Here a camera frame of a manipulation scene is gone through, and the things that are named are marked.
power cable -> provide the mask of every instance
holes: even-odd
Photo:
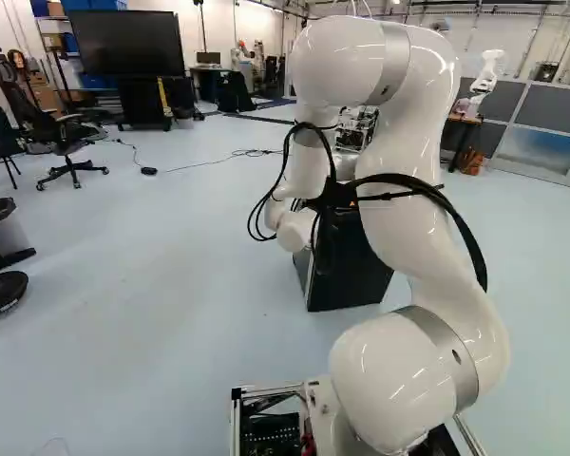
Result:
[[[133,149],[133,162],[139,166],[140,168],[144,168],[144,165],[141,164],[138,160],[138,156],[139,156],[139,152],[140,149],[135,145],[135,144],[130,144],[128,142],[123,142],[123,140],[116,139],[116,140],[101,140],[101,141],[106,141],[109,143],[118,143],[118,144],[122,144],[122,145],[126,145],[128,147],[131,147],[131,149]],[[192,163],[192,164],[186,164],[184,166],[178,166],[176,168],[171,168],[171,169],[166,169],[163,171],[160,171],[163,174],[166,173],[174,173],[176,171],[181,171],[183,169],[189,169],[189,168],[197,168],[197,167],[201,167],[201,166],[208,166],[211,164],[218,164],[218,163],[224,163],[224,162],[228,162],[231,159],[237,159],[239,157],[249,157],[249,158],[256,158],[256,157],[264,157],[266,155],[274,155],[274,154],[282,154],[283,152],[281,150],[272,150],[272,149],[237,149],[233,152],[231,152],[231,154],[227,157],[224,157],[223,159],[219,159],[219,160],[215,160],[215,161],[203,161],[200,163]]]
[[[351,180],[347,183],[339,183],[335,176],[332,148],[330,147],[325,133],[322,131],[324,128],[320,128],[312,123],[296,123],[285,136],[285,140],[283,142],[283,162],[276,181],[270,190],[257,202],[247,218],[247,232],[251,238],[260,242],[276,238],[276,233],[273,233],[270,236],[266,236],[261,233],[259,229],[259,218],[268,199],[274,198],[273,192],[277,189],[285,173],[289,157],[290,138],[297,131],[303,129],[312,130],[318,135],[319,140],[325,148],[330,165],[330,174],[325,180],[325,186],[321,195],[316,199],[308,199],[303,203],[304,206],[309,207],[316,212],[316,217],[313,220],[313,226],[311,229],[311,251],[313,253],[316,269],[320,274],[328,274],[334,266],[333,260],[335,245],[333,242],[333,230],[335,229],[335,226],[333,222],[335,221],[336,210],[351,210],[351,208],[357,209],[359,207],[359,201],[364,200],[392,200],[394,198],[401,197],[422,196],[451,215],[463,237],[463,241],[465,242],[465,246],[468,250],[469,256],[471,257],[477,281],[484,291],[487,291],[487,267],[485,265],[484,255],[482,254],[477,240],[473,236],[462,216],[456,211],[456,209],[454,209],[454,206],[446,196],[439,191],[440,188],[443,188],[442,184],[433,186],[423,180],[414,178],[413,176],[399,173],[382,173],[367,176],[362,179]],[[390,183],[401,187],[407,187],[409,190],[397,193],[387,192],[380,195],[358,197],[357,187],[367,183]],[[328,257],[331,257],[329,258],[331,261],[329,261],[327,269],[320,264],[322,261],[320,261],[319,256],[316,254],[315,231],[317,231],[317,235],[321,239],[321,243],[328,243]]]

cardboard box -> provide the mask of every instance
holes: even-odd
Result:
[[[64,48],[64,40],[59,33],[43,33],[42,39],[45,42],[45,48]]]
[[[59,93],[64,100],[67,100],[67,93],[65,90],[59,90]],[[90,94],[83,90],[70,90],[69,96],[72,97],[72,102],[83,102],[90,97]]]
[[[22,87],[28,96],[28,99],[34,103],[33,98],[29,94],[29,90],[26,86]],[[31,88],[33,91],[34,97],[38,101],[38,105],[40,105],[41,109],[57,109],[51,115],[55,118],[63,116],[63,112],[61,111],[61,100],[57,95],[57,92],[51,87],[50,85],[37,85]]]
[[[48,84],[47,76],[42,71],[36,71],[29,75],[29,84],[31,86],[46,86]]]
[[[48,2],[49,16],[65,16],[66,12],[60,2]]]

orange object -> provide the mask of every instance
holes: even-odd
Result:
[[[477,176],[484,164],[484,154],[477,152],[472,147],[461,156],[458,162],[458,168],[461,172],[469,176]]]

chair base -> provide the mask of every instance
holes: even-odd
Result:
[[[42,192],[46,189],[45,184],[47,182],[55,181],[56,179],[61,178],[64,174],[68,173],[72,177],[74,188],[81,188],[82,185],[78,181],[78,175],[76,174],[76,171],[101,171],[103,174],[109,174],[110,172],[110,170],[105,166],[93,166],[93,162],[91,160],[74,163],[69,159],[68,156],[66,156],[66,165],[59,166],[57,168],[50,168],[48,171],[48,177],[42,180],[38,180],[36,183],[36,189],[39,192]]]
[[[19,302],[28,287],[28,276],[20,271],[0,274],[0,314]]]

white equipment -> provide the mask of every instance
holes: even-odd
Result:
[[[340,106],[379,106],[373,140],[355,168],[358,180],[398,173],[442,183],[440,139],[460,80],[458,58],[442,35],[331,16],[301,32],[290,63],[299,123],[330,127]],[[484,96],[496,83],[493,66],[486,67],[474,85]],[[295,133],[290,165],[287,180],[266,201],[265,223],[285,250],[295,252],[311,243],[314,211],[292,212],[285,199],[316,199],[330,175],[317,133]],[[358,186],[357,196],[406,190],[374,182]],[[350,328],[335,342],[330,374],[340,411],[328,435],[332,449],[344,440],[347,448],[358,443],[350,455],[403,455],[503,377],[508,337],[454,244],[442,207],[414,195],[360,200],[359,212],[372,250],[408,276],[412,302]],[[322,451],[319,456],[330,454]]]
[[[233,71],[240,71],[240,62],[242,60],[241,56],[247,59],[251,59],[254,73],[259,75],[262,71],[265,70],[264,45],[261,41],[254,41],[254,50],[251,52],[247,49],[247,46],[243,40],[238,41],[237,47],[230,49],[230,58],[232,61]]]
[[[484,68],[470,87],[471,93],[475,95],[470,99],[462,98],[456,102],[454,112],[465,114],[465,117],[469,119],[477,117],[480,104],[487,95],[494,91],[498,81],[498,75],[495,72],[496,64],[504,55],[505,53],[501,49],[489,49],[482,52]]]

